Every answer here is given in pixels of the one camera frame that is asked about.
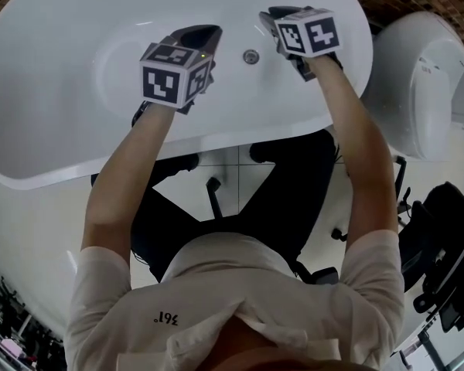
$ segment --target white shirt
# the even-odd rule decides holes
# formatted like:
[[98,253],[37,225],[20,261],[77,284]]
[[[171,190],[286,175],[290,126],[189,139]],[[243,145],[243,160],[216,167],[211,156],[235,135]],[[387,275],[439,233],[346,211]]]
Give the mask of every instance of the white shirt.
[[310,285],[261,242],[214,233],[185,245],[162,283],[131,290],[125,261],[80,254],[64,339],[70,370],[194,371],[236,315],[313,359],[380,368],[404,314],[398,236],[375,231],[347,251],[340,282]]

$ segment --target leg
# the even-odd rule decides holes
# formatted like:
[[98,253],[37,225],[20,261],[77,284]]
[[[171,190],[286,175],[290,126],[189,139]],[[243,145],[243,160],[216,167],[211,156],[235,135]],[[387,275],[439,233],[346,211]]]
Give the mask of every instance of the leg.
[[252,145],[254,160],[275,167],[241,211],[241,232],[295,261],[325,200],[335,151],[327,131]]
[[[197,154],[157,161],[132,223],[131,248],[148,264],[157,281],[180,248],[195,237],[198,221],[152,187],[181,170],[193,170],[198,163]],[[96,178],[91,176],[91,184]]]

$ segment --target chair wheel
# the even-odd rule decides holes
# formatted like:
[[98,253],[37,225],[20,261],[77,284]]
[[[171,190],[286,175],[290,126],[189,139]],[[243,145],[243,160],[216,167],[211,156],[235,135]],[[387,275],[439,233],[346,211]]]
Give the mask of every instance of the chair wheel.
[[222,183],[216,177],[210,177],[210,180],[206,183],[206,187],[213,192],[216,192],[221,185]]
[[421,294],[419,297],[416,297],[412,304],[415,307],[417,313],[425,313],[430,309],[435,303],[434,298],[430,294]]
[[339,230],[338,228],[334,228],[332,231],[332,238],[335,240],[341,240],[342,239],[342,231]]

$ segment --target shirt sleeve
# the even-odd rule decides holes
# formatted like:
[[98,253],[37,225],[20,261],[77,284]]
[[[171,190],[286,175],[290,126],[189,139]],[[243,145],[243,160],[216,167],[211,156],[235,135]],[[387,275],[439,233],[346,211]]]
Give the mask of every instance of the shirt sleeve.
[[91,331],[130,290],[131,272],[121,256],[104,247],[87,247],[80,252],[63,340],[68,369],[73,369]]
[[350,319],[350,358],[373,368],[388,360],[404,320],[404,278],[398,235],[368,233],[346,253],[340,274]]

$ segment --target floor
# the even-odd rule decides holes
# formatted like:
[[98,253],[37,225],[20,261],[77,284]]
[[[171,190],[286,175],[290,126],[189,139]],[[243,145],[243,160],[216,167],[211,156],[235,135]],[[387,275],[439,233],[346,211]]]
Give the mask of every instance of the floor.
[[[464,192],[464,131],[460,128],[451,130],[442,161],[408,161],[404,187],[411,187],[411,201],[424,199],[434,186],[446,180]],[[272,169],[273,165],[255,164],[248,156],[248,146],[240,146],[204,153],[197,169],[181,172],[156,188],[198,220],[208,220],[213,218],[205,188],[209,177],[216,176],[223,183],[217,197],[223,214],[233,215]],[[292,183],[292,187],[302,190],[301,183]],[[29,310],[59,335],[67,322],[89,191],[89,178],[25,192],[0,185],[0,271]],[[346,229],[351,196],[341,159],[319,221],[302,252],[301,261],[311,271],[341,265],[344,245],[333,240],[330,233],[334,227]],[[131,274],[133,288],[155,283],[147,267],[134,259]],[[404,327],[407,335],[417,320],[410,311]]]

